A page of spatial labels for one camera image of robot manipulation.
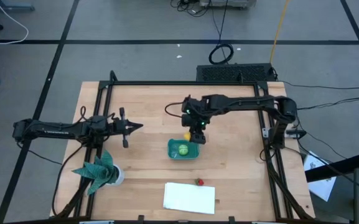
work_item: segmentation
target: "white napkin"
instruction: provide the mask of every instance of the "white napkin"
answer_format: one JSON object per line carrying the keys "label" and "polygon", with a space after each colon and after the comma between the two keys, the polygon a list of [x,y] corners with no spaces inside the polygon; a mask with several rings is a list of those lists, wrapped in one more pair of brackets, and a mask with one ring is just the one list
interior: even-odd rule
{"label": "white napkin", "polygon": [[215,188],[166,183],[163,207],[213,215],[215,214]]}
{"label": "white napkin", "polygon": [[[320,167],[325,165],[320,160],[316,159],[313,156],[307,155],[304,161],[304,170],[310,170],[316,167]],[[331,194],[331,191],[333,190],[333,186],[335,183],[336,177],[332,177],[325,180],[318,180],[315,182],[308,183],[309,190],[316,194],[316,196],[320,197],[321,199],[325,200],[326,202],[329,201],[329,197]]]}

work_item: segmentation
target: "green bowl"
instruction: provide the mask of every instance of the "green bowl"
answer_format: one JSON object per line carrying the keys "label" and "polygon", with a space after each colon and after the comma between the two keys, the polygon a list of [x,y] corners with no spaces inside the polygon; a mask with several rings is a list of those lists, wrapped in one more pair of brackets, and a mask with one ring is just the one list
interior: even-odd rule
{"label": "green bowl", "polygon": [[[179,146],[181,145],[186,145],[189,150],[184,156],[179,154]],[[168,141],[168,156],[177,160],[196,159],[198,157],[198,144],[186,140],[170,139]]]}

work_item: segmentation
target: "white pot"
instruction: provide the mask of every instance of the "white pot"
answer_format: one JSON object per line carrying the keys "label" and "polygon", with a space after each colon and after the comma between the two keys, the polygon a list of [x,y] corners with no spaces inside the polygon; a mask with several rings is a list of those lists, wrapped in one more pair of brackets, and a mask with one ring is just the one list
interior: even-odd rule
{"label": "white pot", "polygon": [[118,186],[124,181],[124,178],[125,178],[124,171],[122,169],[120,169],[119,166],[117,166],[116,164],[114,166],[119,171],[118,178],[115,183],[112,183],[112,184],[106,183],[106,185]]}

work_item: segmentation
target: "yellow object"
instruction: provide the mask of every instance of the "yellow object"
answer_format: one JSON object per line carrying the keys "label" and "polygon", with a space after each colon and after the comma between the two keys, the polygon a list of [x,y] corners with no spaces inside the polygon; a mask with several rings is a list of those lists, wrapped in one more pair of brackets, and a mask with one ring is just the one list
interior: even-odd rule
{"label": "yellow object", "polygon": [[276,31],[276,36],[274,37],[273,47],[272,47],[272,51],[271,51],[271,59],[269,60],[270,64],[273,64],[273,55],[274,55],[274,50],[276,49],[277,37],[279,36],[281,24],[283,23],[284,15],[286,15],[287,5],[289,4],[289,2],[290,2],[290,0],[286,0],[286,4],[284,5],[284,9],[281,13],[280,22],[279,22],[279,25],[278,25],[277,31]]}
{"label": "yellow object", "polygon": [[184,138],[188,141],[190,141],[190,132],[187,132],[184,134]]}

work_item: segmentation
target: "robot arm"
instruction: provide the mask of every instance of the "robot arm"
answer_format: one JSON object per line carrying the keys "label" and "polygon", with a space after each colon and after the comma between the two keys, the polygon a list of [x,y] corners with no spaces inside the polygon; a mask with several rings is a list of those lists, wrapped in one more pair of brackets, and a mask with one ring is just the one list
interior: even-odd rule
{"label": "robot arm", "polygon": [[76,139],[86,147],[97,147],[104,138],[114,135],[123,135],[123,146],[128,147],[127,136],[142,127],[125,119],[124,108],[120,108],[121,119],[112,118],[109,123],[105,116],[92,116],[81,122],[73,124],[42,122],[25,119],[14,123],[13,138],[17,142],[35,138]]}
{"label": "robot arm", "polygon": [[212,116],[231,111],[265,111],[276,120],[269,130],[269,143],[274,147],[284,147],[284,134],[289,123],[296,120],[296,102],[285,96],[259,96],[229,98],[225,95],[203,96],[196,100],[190,96],[182,103],[182,126],[190,127],[190,141],[205,144],[203,130]]}

